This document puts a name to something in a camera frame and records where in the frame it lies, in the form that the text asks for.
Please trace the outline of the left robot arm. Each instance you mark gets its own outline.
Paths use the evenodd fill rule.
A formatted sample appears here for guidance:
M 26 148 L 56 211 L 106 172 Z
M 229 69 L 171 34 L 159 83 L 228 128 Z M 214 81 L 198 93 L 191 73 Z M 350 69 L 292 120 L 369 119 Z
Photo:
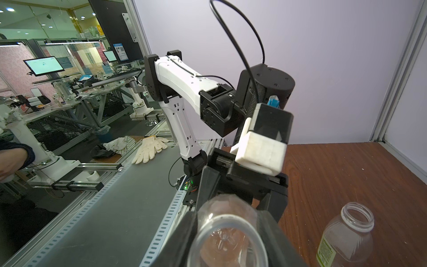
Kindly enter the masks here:
M 282 172 L 293 115 L 285 111 L 295 80 L 286 72 L 258 64 L 242 71 L 238 87 L 199 75 L 182 62 L 182 53 L 145 57 L 150 95 L 160 104 L 177 139 L 186 179 L 184 204 L 200 209 L 219 194 L 246 202 L 280 220 L 288 204 L 289 178 Z M 224 137 L 239 129 L 229 152 L 204 151 L 193 135 L 185 109 Z

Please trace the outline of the person forearm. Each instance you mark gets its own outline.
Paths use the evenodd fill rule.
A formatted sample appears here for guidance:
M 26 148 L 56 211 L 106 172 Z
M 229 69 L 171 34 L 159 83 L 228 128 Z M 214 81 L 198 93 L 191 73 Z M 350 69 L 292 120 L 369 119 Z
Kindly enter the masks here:
M 33 163 L 35 157 L 30 146 L 1 140 L 1 182 Z

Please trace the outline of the blue label clear bottle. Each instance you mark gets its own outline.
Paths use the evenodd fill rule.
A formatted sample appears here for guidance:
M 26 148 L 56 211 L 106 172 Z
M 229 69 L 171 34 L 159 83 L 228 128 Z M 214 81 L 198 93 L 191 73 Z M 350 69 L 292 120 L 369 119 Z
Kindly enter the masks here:
M 218 195 L 197 213 L 188 267 L 267 267 L 256 210 L 236 195 Z

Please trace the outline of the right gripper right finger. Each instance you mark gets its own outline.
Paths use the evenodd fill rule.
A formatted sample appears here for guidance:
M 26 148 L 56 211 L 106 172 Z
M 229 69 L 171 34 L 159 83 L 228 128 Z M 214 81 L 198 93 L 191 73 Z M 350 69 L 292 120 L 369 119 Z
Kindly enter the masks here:
M 269 267 L 307 267 L 268 211 L 257 211 L 257 231 L 266 249 Z

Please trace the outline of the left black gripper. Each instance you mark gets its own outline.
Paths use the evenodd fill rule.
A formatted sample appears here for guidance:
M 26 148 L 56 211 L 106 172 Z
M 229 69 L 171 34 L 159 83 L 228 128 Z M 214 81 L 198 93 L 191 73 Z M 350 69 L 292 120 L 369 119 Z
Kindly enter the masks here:
M 234 194 L 248 204 L 259 200 L 257 210 L 268 211 L 278 223 L 288 205 L 289 177 L 261 174 L 235 162 L 235 155 L 214 148 L 203 168 L 195 210 L 219 194 Z

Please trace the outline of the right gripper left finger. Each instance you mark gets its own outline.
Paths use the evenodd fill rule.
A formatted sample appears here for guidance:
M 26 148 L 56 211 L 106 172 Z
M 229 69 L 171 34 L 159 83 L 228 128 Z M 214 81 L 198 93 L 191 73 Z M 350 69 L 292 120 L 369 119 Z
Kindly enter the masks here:
M 170 235 L 151 267 L 186 267 L 197 231 L 197 212 L 189 211 Z

